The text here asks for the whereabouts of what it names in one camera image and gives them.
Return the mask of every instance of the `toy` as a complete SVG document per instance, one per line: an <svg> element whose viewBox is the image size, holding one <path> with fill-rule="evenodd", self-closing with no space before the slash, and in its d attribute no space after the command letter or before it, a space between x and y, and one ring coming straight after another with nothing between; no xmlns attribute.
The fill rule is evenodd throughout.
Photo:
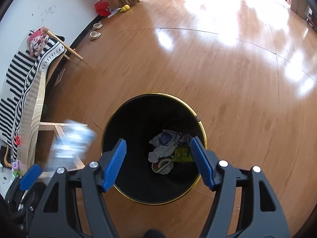
<svg viewBox="0 0 317 238"><path fill-rule="evenodd" d="M130 6L129 5L124 5L122 8L121 8L121 12L126 12L127 10L129 10L130 9Z"/></svg>
<svg viewBox="0 0 317 238"><path fill-rule="evenodd" d="M19 160L18 159L12 163L12 169L19 170Z"/></svg>
<svg viewBox="0 0 317 238"><path fill-rule="evenodd" d="M20 138L18 135L14 137L14 144L16 144L17 146L20 145Z"/></svg>
<svg viewBox="0 0 317 238"><path fill-rule="evenodd" d="M39 56L45 45L47 44L49 37L43 31L44 26L35 31L32 35L30 35L27 39L30 55Z"/></svg>

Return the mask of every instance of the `white wall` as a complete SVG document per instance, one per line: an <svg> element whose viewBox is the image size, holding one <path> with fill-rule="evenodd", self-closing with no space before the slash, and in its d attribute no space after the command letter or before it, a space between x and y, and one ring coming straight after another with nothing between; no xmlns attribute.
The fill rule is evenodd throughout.
<svg viewBox="0 0 317 238"><path fill-rule="evenodd" d="M42 26L71 45L97 16L97 0L14 0L0 22L0 87L13 55L29 30Z"/></svg>

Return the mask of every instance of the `blue package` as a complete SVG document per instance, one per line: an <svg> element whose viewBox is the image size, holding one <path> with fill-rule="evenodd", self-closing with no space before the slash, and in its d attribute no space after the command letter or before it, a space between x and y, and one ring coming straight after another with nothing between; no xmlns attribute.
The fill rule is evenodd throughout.
<svg viewBox="0 0 317 238"><path fill-rule="evenodd" d="M172 140L172 135L168 132L162 132L158 142L160 145L167 146L167 144Z"/></svg>

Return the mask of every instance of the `pink stuffed toy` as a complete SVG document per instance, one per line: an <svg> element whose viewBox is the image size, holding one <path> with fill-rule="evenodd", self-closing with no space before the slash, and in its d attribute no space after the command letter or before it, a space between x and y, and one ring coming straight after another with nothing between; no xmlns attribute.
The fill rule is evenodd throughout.
<svg viewBox="0 0 317 238"><path fill-rule="evenodd" d="M30 48L30 56L39 56L49 37L43 32L44 26L28 37L28 45Z"/></svg>

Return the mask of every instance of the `yellow toy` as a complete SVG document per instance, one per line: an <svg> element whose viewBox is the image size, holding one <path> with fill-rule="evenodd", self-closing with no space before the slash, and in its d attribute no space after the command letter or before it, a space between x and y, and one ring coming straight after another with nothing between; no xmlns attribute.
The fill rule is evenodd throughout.
<svg viewBox="0 0 317 238"><path fill-rule="evenodd" d="M130 6L126 4L121 8L121 12L126 12L129 9L130 9Z"/></svg>

